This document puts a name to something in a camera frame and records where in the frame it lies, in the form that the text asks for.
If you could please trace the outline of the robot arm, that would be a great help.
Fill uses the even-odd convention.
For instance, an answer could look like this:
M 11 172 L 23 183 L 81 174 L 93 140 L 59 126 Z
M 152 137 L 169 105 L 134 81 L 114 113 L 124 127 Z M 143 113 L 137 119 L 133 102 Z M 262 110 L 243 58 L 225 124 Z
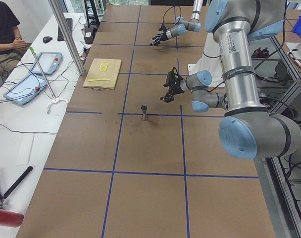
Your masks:
M 151 46 L 157 46 L 161 42 L 167 41 L 169 39 L 175 38 L 177 36 L 183 35 L 186 31 L 198 32 L 201 29 L 201 9 L 203 7 L 203 0 L 195 0 L 193 3 L 193 9 L 191 13 L 191 19 L 185 20 L 182 16 L 181 3 L 173 4 L 163 15 L 162 23 L 159 27 L 157 33 L 154 37 L 152 37 Z M 172 8 L 179 8 L 180 14 L 175 18 L 174 25 L 171 28 L 167 28 L 165 26 L 165 15 Z
M 260 103 L 255 70 L 249 54 L 249 41 L 269 38 L 284 26 L 284 0 L 214 0 L 208 7 L 205 29 L 219 46 L 225 93 L 212 93 L 212 75 L 207 70 L 186 78 L 171 71 L 162 100 L 190 91 L 192 108 L 206 112 L 224 108 L 219 138 L 226 152 L 236 158 L 281 157 L 301 145 L 301 130 L 290 118 L 269 113 Z

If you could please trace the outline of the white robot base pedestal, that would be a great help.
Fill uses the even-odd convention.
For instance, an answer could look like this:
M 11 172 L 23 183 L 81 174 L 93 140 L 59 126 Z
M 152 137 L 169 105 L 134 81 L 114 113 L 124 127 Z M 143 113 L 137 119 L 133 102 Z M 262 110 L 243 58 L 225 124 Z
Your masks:
M 223 81 L 220 47 L 219 44 L 214 41 L 212 33 L 207 34 L 202 57 L 197 63 L 188 64 L 189 75 L 203 70 L 209 71 L 212 75 L 212 83 L 209 87 L 216 87 Z

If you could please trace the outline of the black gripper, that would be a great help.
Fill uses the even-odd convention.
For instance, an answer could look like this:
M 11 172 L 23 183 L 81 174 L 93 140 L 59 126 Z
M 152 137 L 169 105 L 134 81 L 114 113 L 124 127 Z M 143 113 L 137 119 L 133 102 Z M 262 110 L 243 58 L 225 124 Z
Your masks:
M 174 95 L 184 93 L 180 86 L 180 82 L 183 79 L 176 67 L 173 67 L 172 70 L 168 72 L 166 82 L 163 85 L 164 87 L 168 87 L 168 91 L 165 96 L 160 97 L 160 100 L 170 103 L 174 101 Z
M 156 34 L 154 37 L 152 37 L 153 42 L 150 43 L 151 46 L 157 46 L 161 43 L 161 41 L 166 41 L 167 38 L 167 28 L 164 25 L 164 23 L 161 24 L 161 26 L 158 29 L 160 31 L 159 34 Z

